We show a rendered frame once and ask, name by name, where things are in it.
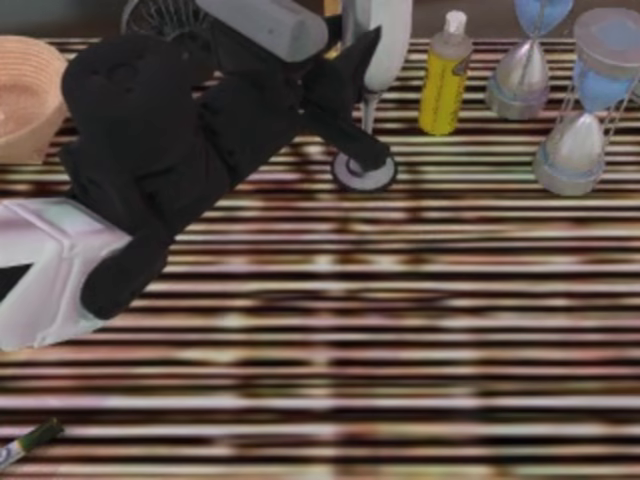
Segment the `background wall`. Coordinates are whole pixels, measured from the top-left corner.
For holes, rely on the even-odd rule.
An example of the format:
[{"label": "background wall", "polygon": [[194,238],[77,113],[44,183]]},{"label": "background wall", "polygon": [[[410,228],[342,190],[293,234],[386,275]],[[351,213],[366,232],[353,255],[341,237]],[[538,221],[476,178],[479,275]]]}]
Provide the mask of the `background wall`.
[{"label": "background wall", "polygon": [[[299,0],[314,11],[322,0]],[[0,0],[0,33],[33,36],[102,36],[117,32],[126,0]],[[416,0],[413,34],[429,37],[437,32],[448,10],[470,16],[475,37],[521,35],[512,0]],[[596,7],[621,6],[640,10],[640,0],[576,0],[576,8],[554,36],[571,34],[571,25],[582,12]]]}]

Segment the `table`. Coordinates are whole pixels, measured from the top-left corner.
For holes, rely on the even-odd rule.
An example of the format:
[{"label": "table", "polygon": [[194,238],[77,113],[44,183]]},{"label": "table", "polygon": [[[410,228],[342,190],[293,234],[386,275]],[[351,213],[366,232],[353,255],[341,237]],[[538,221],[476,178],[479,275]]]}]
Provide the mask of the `table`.
[{"label": "table", "polygon": [[[2,440],[52,415],[68,430],[3,478],[640,478],[638,109],[596,192],[544,192],[531,159],[573,44],[545,42],[549,108],[510,123],[483,92],[515,42],[478,42],[445,138],[417,129],[412,44],[377,123],[391,191],[338,192],[330,149],[300,138],[180,237],[129,313],[0,356]],[[0,166],[0,197],[62,192],[74,134],[43,166]]]}]

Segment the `marker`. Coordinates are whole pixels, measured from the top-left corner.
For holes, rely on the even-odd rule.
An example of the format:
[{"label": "marker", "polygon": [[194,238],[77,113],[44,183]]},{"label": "marker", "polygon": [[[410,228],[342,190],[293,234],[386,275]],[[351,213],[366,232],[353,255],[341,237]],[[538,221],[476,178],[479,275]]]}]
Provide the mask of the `marker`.
[{"label": "marker", "polygon": [[0,450],[0,471],[6,470],[7,467],[13,465],[36,448],[51,442],[63,432],[64,428],[56,418],[52,418],[38,428],[31,430]]}]

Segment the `yellow bottle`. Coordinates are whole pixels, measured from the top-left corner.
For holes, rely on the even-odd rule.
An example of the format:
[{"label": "yellow bottle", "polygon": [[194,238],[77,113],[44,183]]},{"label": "yellow bottle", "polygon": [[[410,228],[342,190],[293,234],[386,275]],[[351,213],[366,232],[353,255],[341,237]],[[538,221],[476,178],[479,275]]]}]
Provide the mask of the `yellow bottle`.
[{"label": "yellow bottle", "polygon": [[431,40],[420,101],[420,128],[431,135],[448,135],[458,126],[473,52],[466,26],[467,15],[453,10],[447,14],[444,31]]}]

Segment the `hourglass base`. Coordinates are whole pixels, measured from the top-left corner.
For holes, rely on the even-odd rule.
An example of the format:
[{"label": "hourglass base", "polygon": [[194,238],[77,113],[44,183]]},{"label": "hourglass base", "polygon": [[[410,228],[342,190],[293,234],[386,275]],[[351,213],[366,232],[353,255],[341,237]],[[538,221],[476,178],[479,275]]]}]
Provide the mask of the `hourglass base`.
[{"label": "hourglass base", "polygon": [[536,118],[544,109],[549,98],[549,88],[542,90],[539,95],[527,99],[507,97],[495,80],[489,80],[486,92],[486,103],[500,118],[506,120],[531,120]]},{"label": "hourglass base", "polygon": [[382,168],[372,172],[362,172],[355,160],[339,153],[333,160],[331,174],[334,181],[351,192],[375,193],[387,190],[398,174],[396,161],[389,157]]},{"label": "hourglass base", "polygon": [[533,172],[538,183],[546,190],[562,197],[581,197],[591,192],[604,170],[604,155],[601,167],[585,175],[570,175],[553,167],[549,162],[547,142],[540,145],[533,161]]}]

